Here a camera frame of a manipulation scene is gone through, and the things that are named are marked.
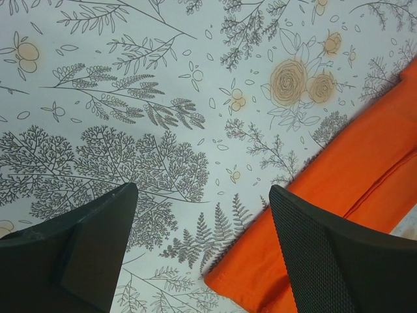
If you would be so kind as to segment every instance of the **fabric fold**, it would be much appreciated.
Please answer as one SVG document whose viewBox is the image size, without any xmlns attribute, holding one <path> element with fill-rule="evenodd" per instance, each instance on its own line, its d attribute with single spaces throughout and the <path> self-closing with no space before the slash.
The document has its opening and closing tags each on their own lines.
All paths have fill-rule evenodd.
<svg viewBox="0 0 417 313">
<path fill-rule="evenodd" d="M 417 60 L 288 189 L 306 201 L 389 233 L 417 203 Z M 270 209 L 205 277 L 249 312 L 296 312 Z"/>
</svg>

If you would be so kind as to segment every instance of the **patterned surface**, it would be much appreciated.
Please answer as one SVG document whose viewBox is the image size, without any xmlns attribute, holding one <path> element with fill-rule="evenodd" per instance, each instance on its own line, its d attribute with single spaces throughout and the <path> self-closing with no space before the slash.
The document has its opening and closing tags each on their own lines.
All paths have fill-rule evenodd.
<svg viewBox="0 0 417 313">
<path fill-rule="evenodd" d="M 0 235 L 133 181 L 112 312 L 242 312 L 201 275 L 271 183 L 397 83 L 416 12 L 414 0 L 0 0 Z"/>
</svg>

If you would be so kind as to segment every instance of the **fern illustration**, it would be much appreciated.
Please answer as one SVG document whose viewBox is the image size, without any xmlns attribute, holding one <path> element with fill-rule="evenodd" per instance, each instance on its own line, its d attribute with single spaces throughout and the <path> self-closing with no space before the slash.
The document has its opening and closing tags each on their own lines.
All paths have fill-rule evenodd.
<svg viewBox="0 0 417 313">
<path fill-rule="evenodd" d="M 193 126 L 204 129 L 205 118 L 195 112 L 195 104 L 191 100 L 175 98 L 170 106 L 153 101 L 156 95 L 165 94 L 157 89 L 157 82 L 145 81 L 154 78 L 154 75 L 138 74 L 118 79 L 109 74 L 110 72 L 111 67 L 86 67 L 83 63 L 59 67 L 53 70 L 58 83 L 47 88 L 73 89 L 83 93 L 88 96 L 85 108 L 103 120 L 112 117 L 134 124 L 135 119 L 144 117 L 146 113 L 153 124 L 166 130 L 178 127 L 179 123 L 189 129 L 193 129 Z M 99 88 L 100 83 L 110 81 L 114 89 L 109 89 L 108 86 Z M 143 107 L 130 106 L 128 101 L 131 102 L 132 99 Z"/>
<path fill-rule="evenodd" d="M 174 238 L 172 245 L 168 245 L 160 256 L 178 258 L 180 263 L 187 261 L 191 269 L 201 259 L 200 272 L 209 262 L 214 267 L 252 221 L 252 214 L 241 204 L 239 194 L 235 194 L 232 203 L 232 221 L 224 214 L 220 203 L 217 203 L 213 228 L 207 225 L 204 213 L 200 213 L 196 234 L 192 235 L 184 229 L 182 240 Z"/>
<path fill-rule="evenodd" d="M 383 57 L 374 57 L 369 61 L 369 72 L 365 78 L 360 100 L 373 103 L 384 96 L 399 82 L 399 73 L 408 66 L 417 54 L 417 44 L 413 40 L 406 40 L 399 48 L 400 60 L 393 63 L 388 70 L 388 63 Z"/>
<path fill-rule="evenodd" d="M 294 180 L 298 171 L 298 159 L 293 150 L 289 151 L 287 155 L 282 154 L 283 142 L 280 135 L 275 135 L 274 142 L 271 146 L 268 146 L 267 142 L 263 141 L 261 131 L 253 123 L 248 125 L 248 130 L 244 130 L 244 123 L 239 119 L 229 119 L 226 122 L 225 130 L 227 137 L 230 139 L 251 142 L 252 146 L 248 147 L 246 151 L 250 155 L 255 156 L 261 153 L 268 155 L 268 158 L 264 157 L 260 162 L 262 170 L 272 166 L 284 171 L 284 175 L 277 175 L 271 180 L 272 184 L 289 184 Z"/>
<path fill-rule="evenodd" d="M 262 0 L 256 3 L 243 3 L 242 0 L 219 1 L 223 1 L 223 9 L 228 14 L 224 17 L 220 33 L 224 33 L 227 37 L 223 43 L 232 47 L 220 58 L 220 62 L 232 71 L 237 68 L 243 57 L 245 60 L 252 57 L 253 46 L 258 46 L 262 42 L 263 36 L 267 35 L 269 40 L 276 36 L 280 26 L 279 20 L 291 0 L 287 0 L 287 2 Z M 253 9 L 240 19 L 234 13 L 241 12 L 242 6 L 250 6 Z M 271 22 L 265 28 L 264 7 L 271 17 Z"/>
<path fill-rule="evenodd" d="M 407 24 L 409 31 L 416 32 L 417 16 L 411 12 L 414 0 L 380 0 L 353 8 L 350 13 L 358 8 L 367 7 L 369 13 L 377 17 L 382 30 L 386 29 L 386 22 L 391 16 L 397 23 L 397 31 L 401 31 Z"/>
<path fill-rule="evenodd" d="M 118 61 L 113 65 L 117 66 L 118 70 L 124 67 L 124 75 L 127 75 L 130 69 L 136 74 L 140 67 L 156 69 L 160 62 L 167 66 L 165 58 L 167 52 L 170 52 L 172 58 L 177 60 L 177 54 L 172 45 L 179 35 L 181 34 L 177 34 L 167 41 L 145 37 L 141 44 L 137 44 L 131 36 L 124 35 L 120 40 L 113 39 L 107 45 L 111 46 L 109 53 L 113 53 L 119 46 L 123 49 L 122 55 L 125 58 L 118 57 Z"/>
<path fill-rule="evenodd" d="M 218 307 L 219 295 L 209 288 L 195 289 L 195 282 L 188 275 L 181 276 L 173 267 L 163 267 L 156 270 L 152 277 L 140 277 L 133 272 L 124 269 L 130 274 L 130 279 L 125 285 L 118 286 L 120 290 L 115 294 L 115 303 L 123 308 L 122 312 L 142 313 L 149 312 L 213 312 Z M 138 300 L 138 292 L 132 285 L 132 281 L 146 286 L 148 292 L 153 293 L 154 301 L 148 304 Z"/>
<path fill-rule="evenodd" d="M 177 230 L 174 202 L 199 203 L 207 183 L 207 159 L 166 131 L 136 140 L 107 126 L 90 127 L 75 149 L 62 136 L 37 126 L 0 138 L 0 205 L 34 198 L 31 215 L 49 220 L 120 184 L 139 189 L 128 242 L 152 250 Z"/>
</svg>

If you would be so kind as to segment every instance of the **orange fabric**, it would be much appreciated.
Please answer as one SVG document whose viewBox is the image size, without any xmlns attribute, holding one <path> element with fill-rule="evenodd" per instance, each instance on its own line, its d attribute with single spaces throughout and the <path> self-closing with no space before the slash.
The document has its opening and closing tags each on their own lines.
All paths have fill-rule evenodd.
<svg viewBox="0 0 417 313">
<path fill-rule="evenodd" d="M 306 201 L 390 232 L 417 203 L 417 60 L 289 186 Z M 249 312 L 296 312 L 270 209 L 205 277 Z"/>
</svg>

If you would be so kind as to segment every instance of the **orange rose illustration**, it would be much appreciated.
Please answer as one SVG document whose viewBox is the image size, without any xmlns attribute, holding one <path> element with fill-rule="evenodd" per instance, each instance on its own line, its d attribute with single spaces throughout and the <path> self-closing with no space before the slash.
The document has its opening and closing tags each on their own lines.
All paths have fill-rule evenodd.
<svg viewBox="0 0 417 313">
<path fill-rule="evenodd" d="M 307 71 L 297 61 L 286 60 L 271 75 L 271 98 L 283 106 L 298 102 L 306 90 Z"/>
<path fill-rule="evenodd" d="M 341 36 L 339 33 L 332 33 L 329 35 L 326 39 L 326 41 L 323 44 L 324 50 L 327 54 L 333 53 L 336 54 L 336 52 L 339 50 L 341 45 Z"/>
<path fill-rule="evenodd" d="M 9 220 L 0 220 L 0 238 L 8 235 L 12 232 L 14 228 L 13 223 Z"/>
<path fill-rule="evenodd" d="M 316 103 L 326 102 L 333 93 L 333 77 L 320 74 L 310 78 L 307 83 L 308 93 L 312 101 Z"/>
</svg>

